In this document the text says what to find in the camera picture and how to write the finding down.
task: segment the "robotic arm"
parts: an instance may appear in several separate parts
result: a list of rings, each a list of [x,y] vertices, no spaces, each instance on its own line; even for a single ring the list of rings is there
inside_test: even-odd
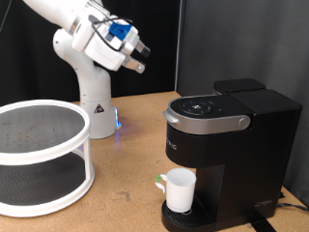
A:
[[[71,46],[108,70],[120,66],[142,73],[145,65],[130,54],[138,50],[148,57],[150,50],[140,41],[129,20],[118,18],[95,0],[23,0],[48,21],[63,27],[71,36]]]
[[[23,1],[48,21],[63,27],[55,33],[53,46],[77,74],[80,107],[92,123],[90,137],[112,135],[121,124],[117,108],[112,105],[110,76],[93,61],[112,71],[124,66],[142,73],[145,65],[130,57],[134,48],[144,57],[150,54],[138,31],[129,20],[110,15],[100,0]]]

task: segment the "white mug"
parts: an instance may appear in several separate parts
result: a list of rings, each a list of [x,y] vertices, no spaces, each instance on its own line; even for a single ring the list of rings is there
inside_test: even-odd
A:
[[[166,181],[166,205],[177,213],[191,209],[196,182],[195,174],[185,168],[174,168],[167,175],[160,174],[155,178],[155,184],[165,192],[165,187],[159,181]]]

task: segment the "cup handle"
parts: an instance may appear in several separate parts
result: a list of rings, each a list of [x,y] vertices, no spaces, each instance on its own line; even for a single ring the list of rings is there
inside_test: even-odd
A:
[[[163,179],[164,181],[167,181],[167,176],[164,175],[164,174],[157,175],[157,176],[155,177],[154,183],[155,183],[155,185],[156,185],[158,188],[162,189],[162,191],[163,191],[163,193],[164,193],[164,192],[165,192],[165,186],[160,182],[160,180],[162,180],[162,179]]]

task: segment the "tabletop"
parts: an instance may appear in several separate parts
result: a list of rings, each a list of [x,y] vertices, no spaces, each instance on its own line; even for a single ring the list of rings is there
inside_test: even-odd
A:
[[[176,92],[113,99],[122,127],[91,140],[96,177],[90,190],[67,208],[40,217],[0,217],[0,232],[17,231],[166,231],[161,222],[165,194],[155,176],[178,167],[165,155],[166,120],[162,111]],[[302,205],[285,188],[280,203]],[[309,231],[309,215],[280,208],[268,221],[277,231]],[[250,224],[225,232],[254,232]]]

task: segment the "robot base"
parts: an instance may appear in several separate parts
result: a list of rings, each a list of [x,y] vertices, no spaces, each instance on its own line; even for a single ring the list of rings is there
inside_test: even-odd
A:
[[[112,105],[111,99],[105,101],[81,101],[80,107],[90,116],[90,138],[100,139],[108,137],[121,127],[118,123],[117,108]]]

